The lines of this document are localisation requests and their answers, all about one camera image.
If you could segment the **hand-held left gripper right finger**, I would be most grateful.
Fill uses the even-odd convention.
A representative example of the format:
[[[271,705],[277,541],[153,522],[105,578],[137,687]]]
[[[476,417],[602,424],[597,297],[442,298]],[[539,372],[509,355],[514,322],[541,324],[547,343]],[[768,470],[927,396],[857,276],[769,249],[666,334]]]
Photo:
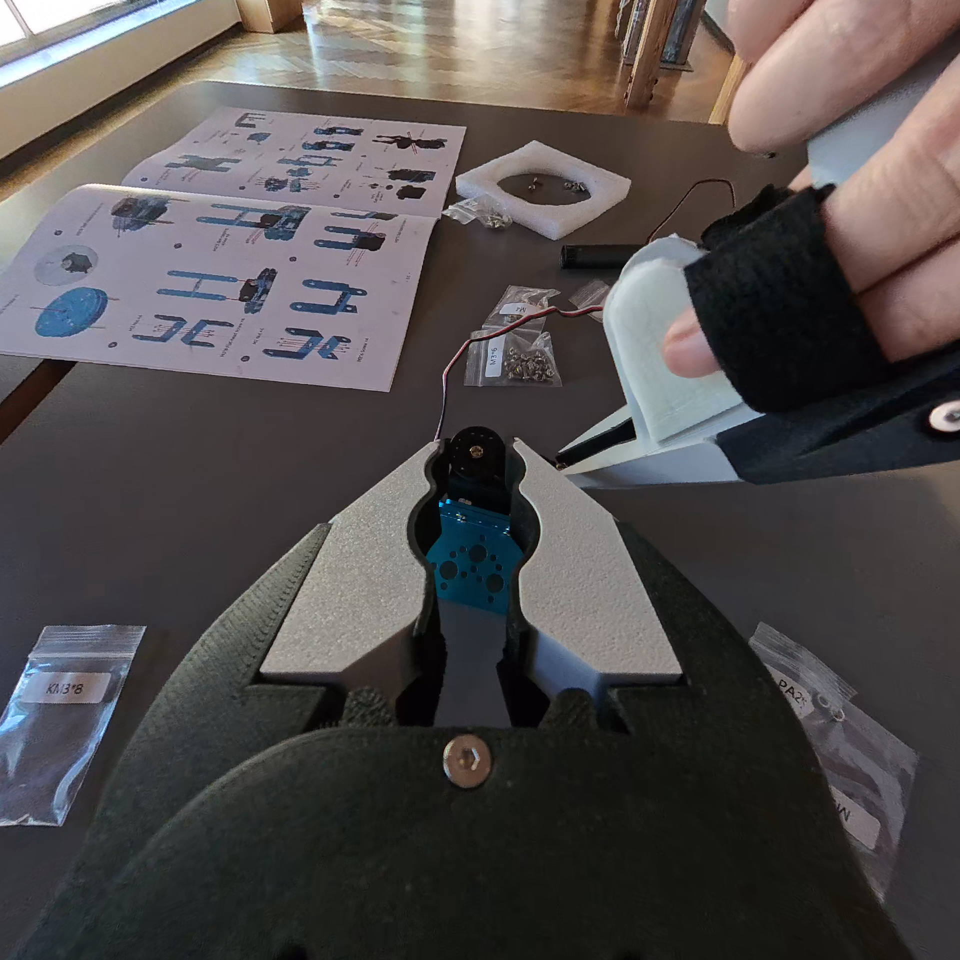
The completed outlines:
[[[682,668],[614,517],[523,440],[520,504],[533,509],[533,553],[518,570],[532,630],[526,675],[545,693],[665,685]]]

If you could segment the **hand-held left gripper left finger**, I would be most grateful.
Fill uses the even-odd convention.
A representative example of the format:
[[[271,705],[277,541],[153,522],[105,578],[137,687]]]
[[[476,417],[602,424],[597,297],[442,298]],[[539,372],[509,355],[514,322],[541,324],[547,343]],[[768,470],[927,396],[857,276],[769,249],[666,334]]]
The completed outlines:
[[[336,514],[261,664],[283,683],[410,687],[432,671],[430,577],[412,541],[433,440]]]

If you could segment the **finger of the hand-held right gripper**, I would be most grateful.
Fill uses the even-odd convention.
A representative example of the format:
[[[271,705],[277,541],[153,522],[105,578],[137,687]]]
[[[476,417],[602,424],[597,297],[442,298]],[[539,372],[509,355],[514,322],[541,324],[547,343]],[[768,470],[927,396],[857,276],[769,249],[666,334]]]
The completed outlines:
[[[557,464],[578,464],[637,438],[630,409],[624,405],[557,453]]]
[[[739,483],[741,477],[716,442],[703,435],[646,450],[639,438],[572,462],[573,446],[562,450],[562,474],[583,490],[628,490],[645,486]]]

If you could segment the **black screwdriver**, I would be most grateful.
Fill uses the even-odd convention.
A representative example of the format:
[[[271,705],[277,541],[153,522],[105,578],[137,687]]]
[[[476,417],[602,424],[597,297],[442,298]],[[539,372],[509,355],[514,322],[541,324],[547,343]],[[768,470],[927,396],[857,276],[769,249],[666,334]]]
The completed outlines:
[[[563,245],[558,266],[565,271],[619,271],[643,247],[643,244]]]

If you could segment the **white square foam frame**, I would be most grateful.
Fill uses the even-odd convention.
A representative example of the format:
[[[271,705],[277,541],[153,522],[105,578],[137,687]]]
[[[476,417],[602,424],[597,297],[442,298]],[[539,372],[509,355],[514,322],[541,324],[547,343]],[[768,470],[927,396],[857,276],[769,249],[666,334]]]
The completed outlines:
[[[534,203],[502,188],[502,182],[520,175],[549,175],[582,184],[586,197],[564,204]],[[455,182],[460,197],[488,198],[513,222],[551,241],[563,239],[624,201],[631,185],[628,177],[537,140],[458,174]]]

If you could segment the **dark brown desk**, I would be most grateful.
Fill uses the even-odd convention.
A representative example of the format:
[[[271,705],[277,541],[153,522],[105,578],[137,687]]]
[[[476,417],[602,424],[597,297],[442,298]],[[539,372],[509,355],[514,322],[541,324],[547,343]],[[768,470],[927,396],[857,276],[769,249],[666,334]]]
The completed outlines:
[[[16,251],[73,186],[112,183],[219,106],[464,126],[458,171],[538,140],[631,179],[574,243],[639,243],[702,178],[740,203],[805,166],[722,127],[191,83],[4,204]],[[2,444],[2,705],[47,625],[145,625],[62,827],[2,829],[2,958],[34,926],[150,702],[222,611],[434,435],[443,366],[510,284],[584,281],[560,245],[442,218],[390,392],[78,365]],[[886,904],[918,958],[958,958],[958,466],[775,486],[601,490],[744,636],[769,624],[920,753]]]

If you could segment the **clear bag of screws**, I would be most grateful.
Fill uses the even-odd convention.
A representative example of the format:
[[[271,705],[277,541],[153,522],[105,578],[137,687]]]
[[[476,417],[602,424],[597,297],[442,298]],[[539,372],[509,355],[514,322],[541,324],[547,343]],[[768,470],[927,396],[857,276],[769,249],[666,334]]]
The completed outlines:
[[[562,378],[551,334],[525,327],[473,342],[466,354],[466,387],[559,388]]]

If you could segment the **crumpled clear parts bag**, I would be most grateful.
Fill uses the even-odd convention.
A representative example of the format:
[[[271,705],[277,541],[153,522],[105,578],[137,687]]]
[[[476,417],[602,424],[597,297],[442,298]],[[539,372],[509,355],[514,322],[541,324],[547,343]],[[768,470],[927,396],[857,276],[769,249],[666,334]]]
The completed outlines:
[[[503,328],[522,317],[546,310],[559,294],[557,289],[510,285],[488,318],[495,328]]]

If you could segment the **tiny crumpled clear bag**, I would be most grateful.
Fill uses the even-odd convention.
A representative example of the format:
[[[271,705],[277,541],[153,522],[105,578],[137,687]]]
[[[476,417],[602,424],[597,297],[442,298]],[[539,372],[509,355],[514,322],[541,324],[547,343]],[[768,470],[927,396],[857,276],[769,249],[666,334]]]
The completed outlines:
[[[494,231],[506,230],[513,224],[513,218],[488,196],[461,198],[441,215],[462,225],[476,222]]]

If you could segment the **white printed instruction manual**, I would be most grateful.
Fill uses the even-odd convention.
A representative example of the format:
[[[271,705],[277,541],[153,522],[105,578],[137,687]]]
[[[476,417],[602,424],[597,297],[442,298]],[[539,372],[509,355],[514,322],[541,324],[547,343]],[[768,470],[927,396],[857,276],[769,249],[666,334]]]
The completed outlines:
[[[219,108],[52,205],[2,354],[388,392],[465,134]]]

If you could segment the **beige square column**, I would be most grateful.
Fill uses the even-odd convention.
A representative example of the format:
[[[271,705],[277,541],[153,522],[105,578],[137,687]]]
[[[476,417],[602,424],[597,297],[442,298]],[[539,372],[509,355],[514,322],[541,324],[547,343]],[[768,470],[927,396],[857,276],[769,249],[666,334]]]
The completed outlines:
[[[235,2],[244,29],[249,33],[276,34],[294,24],[303,16],[303,1],[247,1]]]

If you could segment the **large glass window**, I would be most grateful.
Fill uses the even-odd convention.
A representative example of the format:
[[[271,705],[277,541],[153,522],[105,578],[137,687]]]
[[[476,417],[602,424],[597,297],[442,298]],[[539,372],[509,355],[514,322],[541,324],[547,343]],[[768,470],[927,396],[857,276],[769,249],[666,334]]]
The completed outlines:
[[[160,4],[160,1],[2,1],[1,45],[65,35]]]

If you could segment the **wooden support post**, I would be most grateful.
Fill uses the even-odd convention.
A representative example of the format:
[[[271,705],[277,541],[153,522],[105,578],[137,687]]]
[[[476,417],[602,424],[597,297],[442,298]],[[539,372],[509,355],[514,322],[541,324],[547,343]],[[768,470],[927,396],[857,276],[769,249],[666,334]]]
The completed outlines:
[[[713,104],[707,123],[714,126],[726,126],[729,121],[731,107],[741,87],[750,63],[739,54],[735,54],[729,64],[719,94]]]
[[[630,66],[625,104],[644,110],[662,70],[689,70],[690,46],[705,1],[634,1],[626,20],[623,62]]]

